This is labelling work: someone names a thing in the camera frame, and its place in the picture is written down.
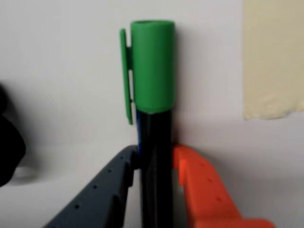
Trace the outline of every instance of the marker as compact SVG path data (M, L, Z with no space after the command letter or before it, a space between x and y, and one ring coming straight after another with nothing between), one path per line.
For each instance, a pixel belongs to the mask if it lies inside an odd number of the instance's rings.
M120 30L126 114L135 103L143 228L172 228L171 109L175 102L173 21L131 23L131 47ZM129 83L129 70L133 85ZM131 100L130 86L134 100Z

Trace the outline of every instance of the dark blue plastic object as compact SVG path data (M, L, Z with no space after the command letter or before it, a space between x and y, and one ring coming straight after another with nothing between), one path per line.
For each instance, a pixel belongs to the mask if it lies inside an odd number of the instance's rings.
M136 169L137 146L128 146L44 228L123 227L128 188Z

